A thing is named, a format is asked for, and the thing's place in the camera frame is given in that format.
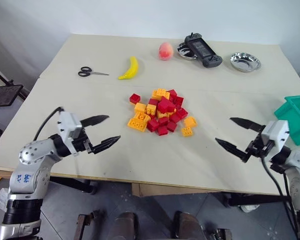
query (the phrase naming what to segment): metal bowl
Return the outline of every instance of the metal bowl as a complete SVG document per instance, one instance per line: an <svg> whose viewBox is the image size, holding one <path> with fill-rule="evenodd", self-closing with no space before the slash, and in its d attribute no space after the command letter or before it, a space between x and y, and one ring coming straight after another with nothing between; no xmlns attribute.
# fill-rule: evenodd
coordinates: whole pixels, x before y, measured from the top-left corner
<svg viewBox="0 0 300 240"><path fill-rule="evenodd" d="M261 62L258 58L245 52L235 52L230 60L235 69L244 73L258 70L261 67Z"/></svg>
<svg viewBox="0 0 300 240"><path fill-rule="evenodd" d="M197 55L183 42L180 43L176 49L181 57L187 60L194 60L197 59Z"/></svg>

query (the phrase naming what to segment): scissor handle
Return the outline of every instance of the scissor handle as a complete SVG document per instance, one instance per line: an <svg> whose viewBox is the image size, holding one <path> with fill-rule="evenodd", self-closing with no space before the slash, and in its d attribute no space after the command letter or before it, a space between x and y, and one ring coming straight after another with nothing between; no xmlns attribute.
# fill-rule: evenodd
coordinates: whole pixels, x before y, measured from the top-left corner
<svg viewBox="0 0 300 240"><path fill-rule="evenodd" d="M88 76L90 76L90 72L88 72L88 71L79 71L78 75L80 77L88 77Z"/></svg>
<svg viewBox="0 0 300 240"><path fill-rule="evenodd" d="M83 67L81 67L81 71L82 72L92 72L92 69L91 69L91 67L83 66Z"/></svg>

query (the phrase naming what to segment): scissor blade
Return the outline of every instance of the scissor blade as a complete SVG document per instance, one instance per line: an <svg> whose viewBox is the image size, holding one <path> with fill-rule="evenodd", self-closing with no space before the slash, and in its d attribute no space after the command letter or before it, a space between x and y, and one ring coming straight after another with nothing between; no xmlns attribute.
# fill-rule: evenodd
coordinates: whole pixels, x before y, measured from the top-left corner
<svg viewBox="0 0 300 240"><path fill-rule="evenodd" d="M106 76L109 76L109 74L107 74L107 73L103 73L103 72L97 72L97 71L92 71L92 72L90 72L90 74L96 74L96 75L106 75Z"/></svg>
<svg viewBox="0 0 300 240"><path fill-rule="evenodd" d="M237 156L240 159L243 159L246 156L246 153L244 151L241 151L237 148L237 146L231 144L228 141L221 140L219 138L215 138L218 144L221 145L227 152Z"/></svg>
<svg viewBox="0 0 300 240"><path fill-rule="evenodd" d="M99 123L103 122L104 120L106 120L107 118L109 118L108 115L91 116L91 117L81 120L80 122L82 124L82 127L85 128L87 126L93 126L93 125L99 124Z"/></svg>
<svg viewBox="0 0 300 240"><path fill-rule="evenodd" d="M100 153L108 148L110 148L113 144L115 144L121 136L113 136L109 137L106 140L103 140L99 145L94 146L92 152L94 154Z"/></svg>
<svg viewBox="0 0 300 240"><path fill-rule="evenodd" d="M248 119L244 119L240 117L230 117L230 120L234 121L240 127L243 127L245 129L251 129L253 131L256 131L257 133L260 132L260 130L262 129L262 125L250 121Z"/></svg>

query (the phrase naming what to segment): table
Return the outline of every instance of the table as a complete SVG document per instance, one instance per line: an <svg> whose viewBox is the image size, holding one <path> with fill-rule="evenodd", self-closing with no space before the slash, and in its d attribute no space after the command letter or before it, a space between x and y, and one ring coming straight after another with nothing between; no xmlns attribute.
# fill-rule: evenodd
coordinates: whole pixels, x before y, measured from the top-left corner
<svg viewBox="0 0 300 240"><path fill-rule="evenodd" d="M55 164L58 176L125 181L140 184L192 187L241 193L278 194L259 160L242 163L223 150L215 137L244 150L256 133L229 120L241 117L266 124L285 96L300 95L300 79L277 45L209 42L224 62L204 68L175 53L170 61L158 59L158 48L169 41L176 49L180 39L71 35L51 64L40 75L28 98L0 138L0 170L13 170L18 152L30 142L42 121L57 106L80 119L107 114L106 121L86 132L96 145L121 135L110 149L97 155L80 153ZM248 52L259 58L260 70L243 73L229 61L233 52ZM139 73L118 80L129 67L129 57L139 60ZM109 76L79 77L82 66ZM184 96L183 106L198 121L193 137L177 132L167 136L141 133L127 127L134 115L132 93L147 103L153 89L175 89ZM57 132L57 116L39 139ZM295 147L292 141L288 145ZM283 186L282 177L275 173Z"/></svg>

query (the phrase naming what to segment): banana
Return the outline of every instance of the banana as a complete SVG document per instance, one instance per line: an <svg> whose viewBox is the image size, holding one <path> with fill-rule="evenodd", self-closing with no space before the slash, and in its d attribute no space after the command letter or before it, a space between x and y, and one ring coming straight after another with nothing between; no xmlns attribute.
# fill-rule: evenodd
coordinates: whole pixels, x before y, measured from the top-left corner
<svg viewBox="0 0 300 240"><path fill-rule="evenodd" d="M138 73L138 60L135 56L130 57L130 67L129 69L123 74L122 76L119 76L118 79L132 79L137 73Z"/></svg>

